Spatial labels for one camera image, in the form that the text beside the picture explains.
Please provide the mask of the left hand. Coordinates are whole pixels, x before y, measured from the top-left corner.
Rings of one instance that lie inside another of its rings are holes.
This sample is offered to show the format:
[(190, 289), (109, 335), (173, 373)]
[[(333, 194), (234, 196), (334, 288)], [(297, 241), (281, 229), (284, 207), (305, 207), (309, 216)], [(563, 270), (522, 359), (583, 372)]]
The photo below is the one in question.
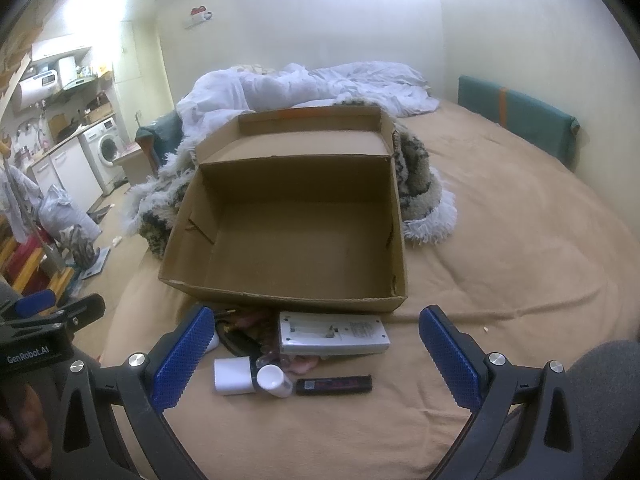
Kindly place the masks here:
[(39, 470), (51, 467), (52, 442), (42, 403), (31, 385), (24, 387), (16, 415), (1, 419), (1, 439), (16, 445), (18, 452)]

